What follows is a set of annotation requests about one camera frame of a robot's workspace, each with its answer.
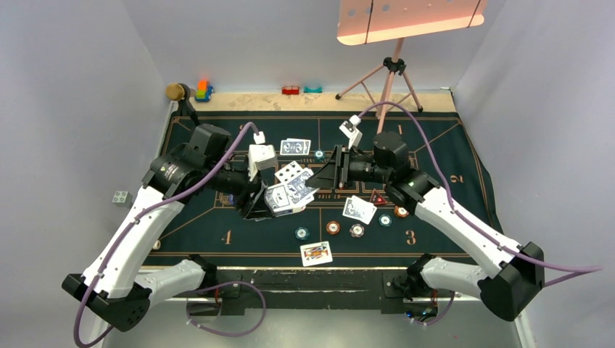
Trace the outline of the card of deck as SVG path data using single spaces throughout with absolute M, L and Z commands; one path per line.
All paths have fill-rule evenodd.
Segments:
M 311 178 L 312 175 L 313 171 L 311 169 L 304 168 L 299 174 L 286 183 L 289 199 L 293 205 L 298 205 L 302 200 L 307 199 L 318 191 L 317 188 L 307 185 L 307 180 Z

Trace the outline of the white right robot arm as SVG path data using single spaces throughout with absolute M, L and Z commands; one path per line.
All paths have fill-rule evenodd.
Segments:
M 411 165 L 400 134 L 375 135 L 371 154 L 356 146 L 336 146 L 307 186 L 343 189 L 353 182 L 383 184 L 392 203 L 435 227 L 476 262 L 472 266 L 424 254 L 408 267 L 405 281 L 392 283 L 404 297 L 413 299 L 436 289 L 460 292 L 480 299 L 498 318 L 512 321 L 543 289 L 543 250 L 532 242 L 522 246 L 468 213 L 444 184 Z

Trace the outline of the orange poker chip stack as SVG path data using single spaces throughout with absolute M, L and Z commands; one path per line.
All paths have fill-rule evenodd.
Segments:
M 340 229 L 341 225 L 337 221 L 332 220 L 326 224 L 326 232 L 330 235 L 338 234 L 338 232 L 340 232 Z

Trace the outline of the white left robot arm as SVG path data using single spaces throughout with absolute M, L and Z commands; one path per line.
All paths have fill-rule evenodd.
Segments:
M 246 220 L 273 218 L 260 171 L 272 167 L 275 149 L 246 123 L 233 137 L 202 123 L 191 138 L 152 161 L 135 201 L 102 253 L 82 272 L 67 275 L 62 288 L 92 311 L 108 331 L 126 332 L 147 312 L 176 295 L 206 297 L 221 287 L 217 268 L 198 254 L 148 275 L 140 268 L 155 242 L 193 196 L 210 190 L 230 194 Z

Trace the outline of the green poker chip stack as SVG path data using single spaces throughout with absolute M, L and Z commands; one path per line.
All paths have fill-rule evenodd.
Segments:
M 310 238 L 310 232 L 305 227 L 299 227 L 294 232 L 295 238 L 301 241 L 308 240 Z

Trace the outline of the red triangle marker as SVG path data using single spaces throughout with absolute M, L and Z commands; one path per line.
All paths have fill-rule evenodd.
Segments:
M 387 199 L 377 189 L 373 189 L 368 200 L 374 206 L 382 206 L 388 204 Z

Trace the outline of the blue playing card deck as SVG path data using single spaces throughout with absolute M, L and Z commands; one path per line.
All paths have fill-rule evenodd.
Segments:
M 302 212 L 304 205 L 293 205 L 290 202 L 286 184 L 279 183 L 265 190 L 265 203 L 270 207 L 274 217 L 285 216 Z

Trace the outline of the pink white poker chip stack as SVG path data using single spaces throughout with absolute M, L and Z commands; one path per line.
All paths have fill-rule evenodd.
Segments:
M 365 227 L 361 224 L 354 224 L 350 227 L 350 235 L 353 238 L 360 238 L 365 233 Z

